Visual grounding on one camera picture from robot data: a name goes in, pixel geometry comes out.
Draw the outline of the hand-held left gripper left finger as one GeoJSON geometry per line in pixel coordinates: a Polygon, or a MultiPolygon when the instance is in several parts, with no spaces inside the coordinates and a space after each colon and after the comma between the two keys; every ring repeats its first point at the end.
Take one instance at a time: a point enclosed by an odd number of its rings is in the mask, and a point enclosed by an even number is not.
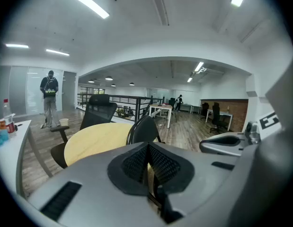
{"type": "Polygon", "coordinates": [[[148,142],[116,156],[107,167],[107,175],[112,184],[121,192],[133,196],[148,195],[148,185],[144,183],[149,162],[148,142]]]}

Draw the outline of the clear bottle with red label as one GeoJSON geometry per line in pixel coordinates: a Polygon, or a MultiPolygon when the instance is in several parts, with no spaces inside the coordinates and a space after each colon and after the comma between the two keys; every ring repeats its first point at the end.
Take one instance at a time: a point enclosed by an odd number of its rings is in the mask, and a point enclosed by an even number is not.
{"type": "Polygon", "coordinates": [[[16,128],[13,119],[14,114],[11,112],[8,99],[4,99],[3,102],[3,116],[9,136],[13,136],[16,133],[16,128]]]}

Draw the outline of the white table with wooden top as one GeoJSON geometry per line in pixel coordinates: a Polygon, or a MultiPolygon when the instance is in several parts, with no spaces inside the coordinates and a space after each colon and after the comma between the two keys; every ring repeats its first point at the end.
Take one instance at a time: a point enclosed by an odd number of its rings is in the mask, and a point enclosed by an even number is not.
{"type": "Polygon", "coordinates": [[[149,116],[151,116],[152,118],[155,117],[157,115],[157,110],[159,110],[160,117],[162,117],[162,110],[167,110],[168,111],[167,128],[169,129],[170,128],[171,115],[172,115],[172,106],[171,105],[156,105],[156,104],[152,104],[149,107],[149,116]]]}

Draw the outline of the blue cloth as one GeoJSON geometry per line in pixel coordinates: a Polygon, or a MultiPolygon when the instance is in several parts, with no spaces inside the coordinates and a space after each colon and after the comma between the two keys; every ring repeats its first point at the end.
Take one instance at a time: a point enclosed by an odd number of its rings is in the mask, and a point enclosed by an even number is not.
{"type": "Polygon", "coordinates": [[[6,129],[0,130],[0,146],[9,140],[9,133],[6,129]]]}

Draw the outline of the black folding chair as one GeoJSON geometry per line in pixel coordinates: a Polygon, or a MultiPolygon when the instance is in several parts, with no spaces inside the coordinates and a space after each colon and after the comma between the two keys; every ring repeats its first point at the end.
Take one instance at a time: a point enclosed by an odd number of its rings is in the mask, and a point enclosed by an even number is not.
{"type": "Polygon", "coordinates": [[[149,115],[146,115],[139,119],[131,127],[127,135],[126,145],[139,144],[148,147],[155,140],[157,140],[159,143],[166,143],[161,140],[159,131],[153,118],[149,115]]]}

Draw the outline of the frosted glass partition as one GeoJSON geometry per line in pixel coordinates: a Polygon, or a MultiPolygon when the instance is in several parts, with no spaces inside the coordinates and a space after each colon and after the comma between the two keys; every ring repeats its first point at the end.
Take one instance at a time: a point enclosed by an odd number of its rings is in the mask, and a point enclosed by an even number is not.
{"type": "MultiPolygon", "coordinates": [[[[38,67],[0,66],[0,118],[3,117],[4,99],[8,99],[12,113],[17,117],[43,114],[43,93],[39,86],[49,70],[38,67]]],[[[57,111],[73,109],[77,74],[58,69],[53,71],[59,87],[56,94],[57,111]]]]}

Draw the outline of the green potted plant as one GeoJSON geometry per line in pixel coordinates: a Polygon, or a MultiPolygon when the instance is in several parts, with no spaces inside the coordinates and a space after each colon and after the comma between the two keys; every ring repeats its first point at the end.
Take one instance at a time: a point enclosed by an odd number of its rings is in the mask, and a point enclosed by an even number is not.
{"type": "Polygon", "coordinates": [[[120,118],[131,118],[134,116],[133,110],[131,108],[118,108],[117,111],[117,116],[120,118]]]}

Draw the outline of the black metal railing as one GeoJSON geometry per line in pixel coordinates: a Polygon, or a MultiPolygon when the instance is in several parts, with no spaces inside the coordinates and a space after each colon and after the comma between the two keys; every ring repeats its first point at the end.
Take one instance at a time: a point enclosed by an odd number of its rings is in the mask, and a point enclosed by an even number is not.
{"type": "Polygon", "coordinates": [[[142,97],[142,96],[119,96],[119,95],[109,95],[109,102],[116,103],[118,108],[131,108],[133,110],[134,116],[131,118],[120,118],[117,116],[117,109],[114,113],[113,119],[124,119],[129,122],[136,122],[142,116],[149,113],[149,107],[151,104],[160,105],[164,102],[163,98],[142,97]]]}

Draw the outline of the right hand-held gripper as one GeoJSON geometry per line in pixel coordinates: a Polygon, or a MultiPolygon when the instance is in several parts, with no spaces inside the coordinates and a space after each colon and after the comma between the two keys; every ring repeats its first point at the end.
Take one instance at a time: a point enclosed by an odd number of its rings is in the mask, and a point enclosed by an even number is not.
{"type": "Polygon", "coordinates": [[[261,140],[281,129],[277,114],[272,111],[248,122],[243,132],[222,133],[200,142],[203,153],[241,156],[244,148],[257,145],[261,140]]]}

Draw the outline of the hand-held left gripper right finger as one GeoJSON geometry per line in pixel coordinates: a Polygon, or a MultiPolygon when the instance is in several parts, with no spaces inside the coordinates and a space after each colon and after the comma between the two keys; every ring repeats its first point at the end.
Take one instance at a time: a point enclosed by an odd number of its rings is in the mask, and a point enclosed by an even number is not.
{"type": "Polygon", "coordinates": [[[164,193],[183,192],[195,175],[193,164],[158,143],[148,144],[149,164],[164,193]]]}

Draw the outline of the round wooden table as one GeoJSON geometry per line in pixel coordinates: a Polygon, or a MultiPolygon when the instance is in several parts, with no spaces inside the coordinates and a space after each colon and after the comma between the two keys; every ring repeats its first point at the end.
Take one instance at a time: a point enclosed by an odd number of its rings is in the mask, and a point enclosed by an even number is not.
{"type": "Polygon", "coordinates": [[[127,123],[110,122],[89,126],[75,133],[64,149],[67,166],[85,157],[125,146],[131,127],[127,123]]]}

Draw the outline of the black mesh office chair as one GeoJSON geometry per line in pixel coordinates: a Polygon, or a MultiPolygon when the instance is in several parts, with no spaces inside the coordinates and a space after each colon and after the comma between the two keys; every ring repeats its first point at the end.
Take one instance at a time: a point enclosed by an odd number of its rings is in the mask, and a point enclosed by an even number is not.
{"type": "MultiPolygon", "coordinates": [[[[87,102],[84,117],[80,126],[80,130],[87,127],[110,123],[114,113],[117,109],[117,104],[109,101],[109,95],[92,95],[87,102]]],[[[64,158],[64,149],[68,139],[65,134],[65,130],[69,129],[69,126],[57,126],[51,128],[51,132],[59,132],[63,143],[53,147],[51,149],[51,156],[54,161],[63,169],[67,167],[64,158]]]]}

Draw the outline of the white desk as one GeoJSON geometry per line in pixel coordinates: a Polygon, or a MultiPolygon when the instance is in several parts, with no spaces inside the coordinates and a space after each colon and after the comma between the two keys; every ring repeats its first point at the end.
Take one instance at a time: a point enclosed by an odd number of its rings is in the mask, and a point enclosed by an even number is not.
{"type": "Polygon", "coordinates": [[[30,124],[30,120],[17,123],[18,131],[0,146],[0,176],[11,193],[22,197],[25,196],[22,185],[23,152],[27,141],[43,170],[53,177],[37,149],[30,124]]]}
{"type": "MultiPolygon", "coordinates": [[[[213,110],[212,109],[208,109],[207,110],[207,115],[206,115],[206,118],[205,118],[205,122],[208,121],[208,117],[209,117],[209,113],[211,113],[213,115],[213,110]]],[[[231,127],[231,123],[232,123],[232,119],[233,119],[233,115],[230,114],[230,113],[226,113],[226,112],[220,112],[220,115],[222,116],[227,116],[229,117],[229,122],[228,122],[228,125],[227,125],[227,131],[230,130],[230,127],[231,127]]]]}

